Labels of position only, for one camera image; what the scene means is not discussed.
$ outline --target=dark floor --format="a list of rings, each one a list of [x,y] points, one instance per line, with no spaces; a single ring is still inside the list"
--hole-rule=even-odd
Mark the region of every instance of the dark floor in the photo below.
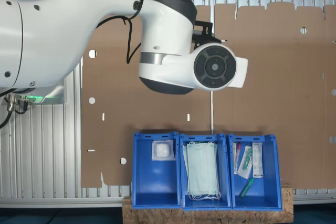
[[[122,223],[121,208],[1,209],[0,224]],[[294,206],[294,223],[335,224],[336,204]]]

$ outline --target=green syringe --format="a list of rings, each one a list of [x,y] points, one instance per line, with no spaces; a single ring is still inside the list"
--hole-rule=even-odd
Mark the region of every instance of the green syringe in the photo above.
[[[240,193],[240,197],[241,198],[243,198],[245,196],[245,194],[250,189],[250,187],[253,184],[253,182],[254,182],[254,178],[250,178],[250,180],[248,181],[248,183],[246,184],[246,186],[244,187],[244,189]]]
[[[252,148],[248,150],[246,158],[245,158],[245,162],[243,164],[243,170],[246,170],[250,161],[251,161],[251,157],[252,157]]]

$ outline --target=black cable connector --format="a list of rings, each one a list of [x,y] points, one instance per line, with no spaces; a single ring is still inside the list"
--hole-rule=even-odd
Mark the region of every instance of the black cable connector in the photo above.
[[[26,113],[28,110],[28,102],[27,101],[24,101],[23,102],[23,111],[17,111],[15,110],[15,113],[19,114],[19,115],[23,115],[24,113]]]

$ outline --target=label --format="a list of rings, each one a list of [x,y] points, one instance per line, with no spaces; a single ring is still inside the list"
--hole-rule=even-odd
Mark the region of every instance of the label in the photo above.
[[[262,178],[263,174],[263,149],[262,143],[252,143],[253,150],[253,178]]]

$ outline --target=wooden board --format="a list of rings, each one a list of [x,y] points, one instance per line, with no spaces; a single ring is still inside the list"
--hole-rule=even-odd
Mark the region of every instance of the wooden board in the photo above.
[[[182,209],[132,209],[131,197],[122,204],[123,223],[289,223],[294,220],[293,188],[281,183],[282,212],[275,211],[182,211]]]

